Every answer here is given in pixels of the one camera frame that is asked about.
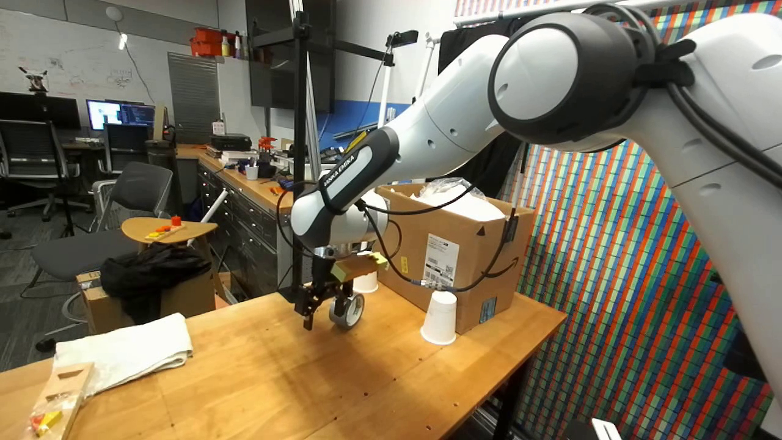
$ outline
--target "white cloth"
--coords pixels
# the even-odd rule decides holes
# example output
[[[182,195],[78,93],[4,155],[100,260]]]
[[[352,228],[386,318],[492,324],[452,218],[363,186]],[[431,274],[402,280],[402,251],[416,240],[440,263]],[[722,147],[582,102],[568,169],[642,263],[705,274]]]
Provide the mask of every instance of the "white cloth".
[[[181,313],[120,328],[105,334],[58,343],[53,370],[89,361],[84,395],[133,381],[155,370],[182,367],[193,354],[189,332]]]

